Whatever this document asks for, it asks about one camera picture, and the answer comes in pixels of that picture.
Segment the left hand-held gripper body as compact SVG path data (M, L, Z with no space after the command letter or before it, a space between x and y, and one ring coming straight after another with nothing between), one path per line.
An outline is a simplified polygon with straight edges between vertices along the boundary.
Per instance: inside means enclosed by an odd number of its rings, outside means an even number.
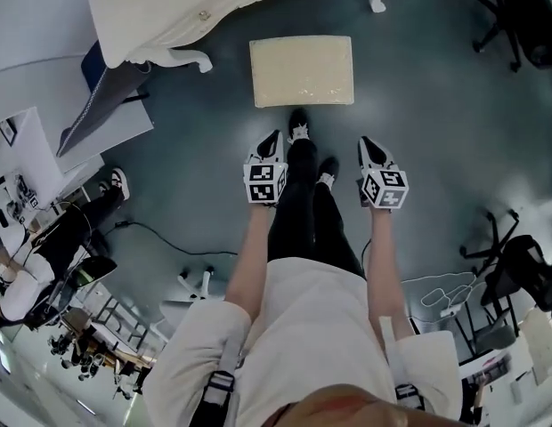
M256 154L256 145L260 140L250 147L243 165L243 181L248 202L249 204L277 205L285 189L288 176L283 137L280 132L276 154L270 158L260 158Z

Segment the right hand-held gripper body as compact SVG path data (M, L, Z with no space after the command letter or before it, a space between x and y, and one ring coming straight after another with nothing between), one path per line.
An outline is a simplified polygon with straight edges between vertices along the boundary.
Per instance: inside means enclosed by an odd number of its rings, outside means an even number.
M397 210L402 207L409 192L407 175L399 169L390 151L381 146L388 155L386 166L360 166L361 178L358 180L362 207ZM360 140L358 142L358 160L360 164Z

